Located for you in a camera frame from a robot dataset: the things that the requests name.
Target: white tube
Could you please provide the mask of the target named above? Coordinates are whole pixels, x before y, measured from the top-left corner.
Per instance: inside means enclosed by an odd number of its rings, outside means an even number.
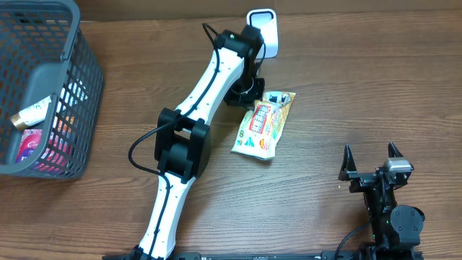
[[[81,88],[77,83],[69,84],[69,89],[81,100],[86,100],[88,97],[81,91]],[[69,106],[77,104],[77,101],[70,93],[66,93],[66,90],[63,88],[61,91],[61,99]],[[51,96],[45,97],[44,99],[38,101],[34,105],[30,105],[27,108],[21,110],[19,113],[13,115],[10,119],[13,125],[20,131],[26,129],[29,126],[34,126],[35,124],[40,123],[45,120],[46,112],[48,110],[48,105],[51,103]],[[56,112],[66,110],[66,106],[61,104],[61,101],[58,102]]]

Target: snack package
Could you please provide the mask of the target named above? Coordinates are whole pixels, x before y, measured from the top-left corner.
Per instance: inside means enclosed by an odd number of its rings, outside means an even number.
[[[74,117],[71,117],[69,123],[73,124],[73,122]],[[57,118],[55,118],[53,125],[55,126],[57,123]],[[63,121],[59,121],[57,130],[61,131],[63,134],[67,134],[67,137],[69,137],[71,132],[71,129],[68,131],[66,124],[63,124]],[[19,152],[16,158],[16,163],[23,161],[35,151],[41,137],[42,129],[25,129],[23,131],[21,142],[19,143]],[[67,142],[63,141],[61,138],[59,138],[59,136],[55,136],[53,132],[50,134],[48,143],[56,147],[59,151],[65,152],[66,154],[69,154],[70,152],[70,146],[67,144]],[[64,156],[54,152],[53,150],[50,150],[49,148],[46,148],[45,153],[41,158],[61,166],[65,166],[67,162],[67,159]],[[54,168],[53,166],[49,166],[45,163],[37,162],[36,165],[38,170],[48,171],[51,173],[61,173],[61,169]]]
[[[261,160],[272,159],[294,98],[295,93],[291,92],[265,92],[263,100],[255,102],[255,110],[245,114],[231,151]]]

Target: pink package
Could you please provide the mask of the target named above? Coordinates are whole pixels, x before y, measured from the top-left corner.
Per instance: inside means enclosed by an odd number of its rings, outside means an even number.
[[[48,143],[58,148],[58,150],[69,154],[70,146],[66,142],[64,142],[62,139],[60,139],[59,136],[55,136],[53,140],[53,136],[54,134],[51,133]],[[38,143],[40,142],[41,137],[42,137],[42,129],[25,129],[24,130],[24,132],[22,133],[21,142],[19,144],[19,152],[16,158],[16,163],[23,161],[25,158],[29,157],[35,151],[35,149],[37,149],[37,146],[38,146]],[[54,152],[53,150],[50,150],[49,148],[46,148],[45,153],[42,155],[41,158],[42,159],[46,158],[47,161],[50,161],[52,163],[55,163],[61,166],[65,166],[67,162],[67,159],[64,156]],[[36,169],[38,170],[54,172],[54,173],[61,171],[59,168],[49,166],[45,163],[39,164],[37,162],[36,164],[37,164]]]

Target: wooden table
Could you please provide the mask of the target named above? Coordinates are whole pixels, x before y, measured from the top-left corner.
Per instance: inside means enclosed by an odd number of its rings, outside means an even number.
[[[0,178],[0,259],[100,259],[143,236],[157,176],[130,145],[193,89],[212,54],[201,28],[240,31],[243,18],[84,23],[106,86],[90,165],[77,181]],[[243,112],[215,116],[209,166],[178,227],[179,251],[334,250],[367,220],[361,194],[337,181],[345,144],[360,172],[387,143],[414,164],[399,204],[422,209],[426,259],[462,259],[462,11],[280,16],[280,49],[263,63],[267,90],[297,93],[271,162],[231,154]],[[154,140],[136,160],[154,167]],[[362,232],[345,248],[371,240]]]

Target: wire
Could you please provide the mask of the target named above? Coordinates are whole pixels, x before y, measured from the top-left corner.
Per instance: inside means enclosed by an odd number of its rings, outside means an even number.
[[[382,178],[382,212],[385,210],[385,207],[386,207],[386,187],[385,187],[385,174],[382,173],[382,175],[380,176]]]
[[[157,239],[157,234],[159,233],[159,226],[160,226],[160,220],[162,219],[162,216],[164,215],[164,211],[165,211],[165,208],[167,207],[167,200],[168,200],[168,196],[170,195],[170,189],[172,188],[172,186],[170,186],[170,182],[169,180],[167,179],[167,177],[165,177],[165,173],[160,173],[159,171],[157,170],[154,170],[154,169],[151,169],[151,168],[148,168],[148,167],[144,167],[144,166],[141,166],[139,165],[138,163],[136,163],[134,160],[133,160],[133,151],[135,150],[135,148],[138,146],[138,144],[140,144],[141,142],[143,142],[146,138],[152,136],[153,134],[156,134],[157,132],[159,131],[162,131],[164,129],[166,129],[167,127],[173,125],[173,124],[176,124],[177,122],[179,122],[179,120],[189,116],[194,110],[197,109],[197,106],[199,105],[199,103],[202,101],[202,99],[204,98],[204,96],[206,95],[206,93],[209,91],[210,87],[212,86],[215,78],[217,77],[217,74],[219,72],[219,65],[220,65],[220,61],[219,61],[219,52],[218,52],[218,46],[217,44],[215,43],[213,37],[210,35],[210,32],[208,31],[208,29],[210,29],[215,35],[218,35],[217,31],[214,30],[210,25],[206,24],[206,23],[203,23],[202,24],[202,27],[205,31],[205,33],[207,34],[207,37],[209,38],[210,42],[212,43],[213,47],[214,47],[214,51],[215,51],[215,56],[217,58],[217,67],[215,68],[215,71],[212,75],[212,78],[210,79],[210,82],[208,83],[208,85],[206,86],[205,90],[202,92],[202,94],[199,96],[199,98],[197,99],[197,101],[191,106],[191,108],[186,112],[184,113],[182,116],[179,116],[177,117],[175,120],[169,122],[169,123],[166,123],[165,125],[162,125],[162,126],[159,126],[149,132],[147,132],[146,134],[144,134],[143,136],[141,136],[140,138],[138,138],[138,140],[136,140],[130,147],[130,149],[128,150],[128,160],[130,161],[130,163],[135,167],[135,168],[138,168],[140,170],[144,170],[148,173],[154,173],[155,175],[158,175],[159,177],[163,178],[165,183],[166,183],[166,187],[165,187],[165,190],[166,190],[166,194],[165,194],[165,200],[164,200],[164,204],[162,205],[162,209],[160,210],[160,214],[159,214],[159,219],[157,221],[157,224],[156,224],[156,229],[154,231],[154,238],[152,240],[152,244],[151,244],[151,248],[149,250],[149,256],[148,256],[148,260],[150,260],[152,257],[151,257],[151,254],[152,254],[152,251],[154,250],[154,245],[155,245],[155,242],[156,242],[156,239]]]
[[[152,258],[151,254],[152,254],[152,251],[154,250],[154,245],[157,239],[157,234],[159,233],[160,220],[162,219],[162,216],[164,215],[165,208],[167,207],[168,196],[170,195],[170,189],[172,188],[172,186],[170,185],[170,182],[168,181],[168,178],[165,177],[165,175],[159,175],[159,176],[165,180],[165,186],[166,186],[165,187],[165,199],[164,199],[164,204],[162,205],[162,209],[160,210],[160,213],[159,213],[159,219],[156,224],[156,229],[154,230],[154,238],[152,239],[151,248],[149,250],[147,260],[151,260]]]
[[[353,235],[356,235],[356,233],[358,233],[359,231],[367,228],[369,226],[369,224],[372,222],[373,220],[369,220],[367,221],[366,224],[362,225],[362,226],[359,226],[357,227],[355,230],[353,230],[350,234],[346,235],[346,237],[340,242],[339,246],[337,247],[337,250],[335,250],[335,255],[334,255],[334,260],[337,260],[338,257],[339,257],[339,254],[340,254],[340,249],[342,246],[344,246],[345,242],[347,240],[349,240]]]
[[[258,62],[256,72],[260,69],[260,66],[263,63],[263,60],[265,59],[265,56],[266,56],[266,43],[263,42],[263,57],[261,57],[260,62]]]

